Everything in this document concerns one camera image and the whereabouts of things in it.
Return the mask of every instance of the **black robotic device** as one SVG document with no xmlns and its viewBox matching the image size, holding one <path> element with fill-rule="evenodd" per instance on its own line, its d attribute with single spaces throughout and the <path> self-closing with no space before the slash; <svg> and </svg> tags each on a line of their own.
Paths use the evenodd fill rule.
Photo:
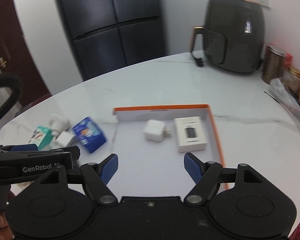
<svg viewBox="0 0 300 240">
<path fill-rule="evenodd" d="M 106 186 L 117 155 L 80 172 L 57 165 L 10 202 L 6 217 L 16 240 L 287 239 L 296 207 L 251 166 L 223 168 L 186 153 L 184 167 L 196 185 L 183 202 L 178 196 L 118 202 Z M 221 183 L 231 182 L 218 194 Z M 85 195 L 68 184 L 82 184 Z"/>
</svg>

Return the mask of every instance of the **glass jar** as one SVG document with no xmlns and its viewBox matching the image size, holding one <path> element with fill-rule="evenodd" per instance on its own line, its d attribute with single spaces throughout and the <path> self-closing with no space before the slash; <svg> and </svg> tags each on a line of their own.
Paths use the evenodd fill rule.
<svg viewBox="0 0 300 240">
<path fill-rule="evenodd" d="M 284 73 L 283 77 L 280 78 L 285 89 L 289 91 L 289 88 L 293 90 L 296 95 L 300 93 L 300 70 L 295 67 L 288 67 Z"/>
</svg>

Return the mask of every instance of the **silver jar lid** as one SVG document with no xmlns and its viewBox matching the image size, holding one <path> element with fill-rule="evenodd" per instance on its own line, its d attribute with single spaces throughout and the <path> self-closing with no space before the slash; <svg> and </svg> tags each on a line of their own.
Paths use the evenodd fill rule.
<svg viewBox="0 0 300 240">
<path fill-rule="evenodd" d="M 269 45 L 269 50 L 282 57 L 285 57 L 286 55 L 286 52 L 283 49 L 275 45 Z"/>
</svg>

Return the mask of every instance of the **blue box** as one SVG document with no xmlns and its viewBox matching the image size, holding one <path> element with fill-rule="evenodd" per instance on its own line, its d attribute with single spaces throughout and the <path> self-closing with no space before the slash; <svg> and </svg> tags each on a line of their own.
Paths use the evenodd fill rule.
<svg viewBox="0 0 300 240">
<path fill-rule="evenodd" d="M 93 122 L 91 117 L 83 119 L 81 122 L 72 127 L 72 130 L 80 143 L 90 153 L 93 153 L 107 141 L 101 129 L 95 122 Z"/>
</svg>

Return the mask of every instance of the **white marble table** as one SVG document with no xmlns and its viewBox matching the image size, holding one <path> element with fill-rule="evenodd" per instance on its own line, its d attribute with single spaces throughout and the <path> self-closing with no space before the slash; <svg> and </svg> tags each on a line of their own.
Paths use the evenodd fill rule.
<svg viewBox="0 0 300 240">
<path fill-rule="evenodd" d="M 264 93 L 268 85 L 260 76 L 260 71 L 238 74 L 199 68 L 189 53 L 143 62 L 88 80 L 32 107 L 1 129 L 0 144 L 26 143 L 38 125 L 48 124 L 52 113 L 70 118 L 72 124 L 90 116 L 111 138 L 114 107 L 210 104 L 226 166 L 248 163 L 288 195 L 298 211 L 294 229 L 300 222 L 300 131 Z M 82 149 L 80 162 L 100 162 L 109 153 L 110 143 L 91 155 Z M 129 182 L 123 179 L 121 187 L 133 187 Z"/>
</svg>

